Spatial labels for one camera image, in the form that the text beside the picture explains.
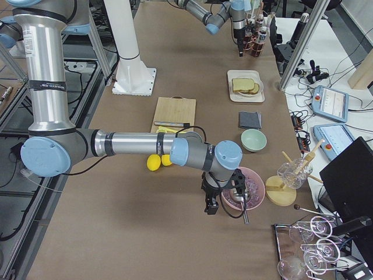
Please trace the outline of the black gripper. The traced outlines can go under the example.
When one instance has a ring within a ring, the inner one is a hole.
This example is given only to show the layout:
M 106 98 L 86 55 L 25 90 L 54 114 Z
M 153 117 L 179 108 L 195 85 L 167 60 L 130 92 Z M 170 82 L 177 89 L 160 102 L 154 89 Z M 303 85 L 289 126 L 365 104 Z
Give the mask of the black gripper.
M 242 57 L 243 56 L 243 51 L 244 51 L 244 38 L 245 38 L 245 28 L 241 28 L 241 29 L 236 29 L 236 28 L 233 28 L 233 37 L 236 39 L 236 44 L 237 44 L 237 47 L 238 47 L 238 51 L 239 51 L 239 56 Z
M 201 189 L 205 192 L 205 210 L 207 215 L 215 215 L 219 209 L 216 197 L 225 189 L 235 188 L 238 195 L 245 201 L 245 176 L 240 169 L 235 169 L 226 181 L 218 181 L 211 172 L 202 174 Z

